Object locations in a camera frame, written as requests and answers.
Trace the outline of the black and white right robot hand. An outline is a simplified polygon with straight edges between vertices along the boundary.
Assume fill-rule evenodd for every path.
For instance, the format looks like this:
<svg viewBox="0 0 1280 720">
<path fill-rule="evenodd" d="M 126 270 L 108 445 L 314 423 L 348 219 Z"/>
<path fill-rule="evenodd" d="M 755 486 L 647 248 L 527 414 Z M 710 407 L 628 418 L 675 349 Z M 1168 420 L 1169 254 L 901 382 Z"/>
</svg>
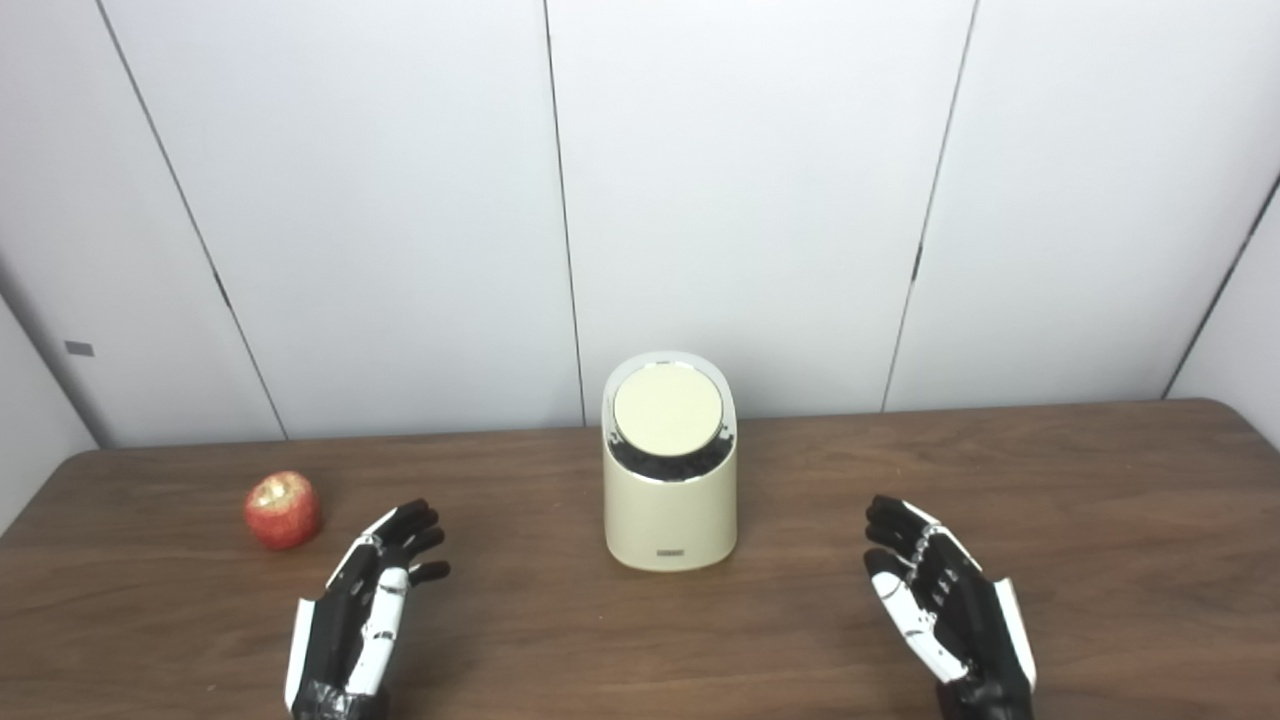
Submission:
<svg viewBox="0 0 1280 720">
<path fill-rule="evenodd" d="M 945 719 L 1033 719 L 1034 653 L 1012 580 L 991 580 L 937 518 L 877 495 L 865 511 L 870 584 L 934 678 Z"/>
</svg>

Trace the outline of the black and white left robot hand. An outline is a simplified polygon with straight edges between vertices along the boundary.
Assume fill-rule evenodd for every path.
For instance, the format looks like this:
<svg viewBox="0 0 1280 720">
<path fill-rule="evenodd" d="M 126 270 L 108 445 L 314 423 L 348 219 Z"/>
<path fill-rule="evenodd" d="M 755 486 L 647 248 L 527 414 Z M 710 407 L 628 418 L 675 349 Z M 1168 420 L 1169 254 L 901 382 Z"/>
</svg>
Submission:
<svg viewBox="0 0 1280 720">
<path fill-rule="evenodd" d="M 426 500 L 402 503 L 352 542 L 319 598 L 300 600 L 284 683 L 293 719 L 390 716 L 385 679 L 410 592 L 451 573 L 417 557 L 444 539 Z"/>
</svg>

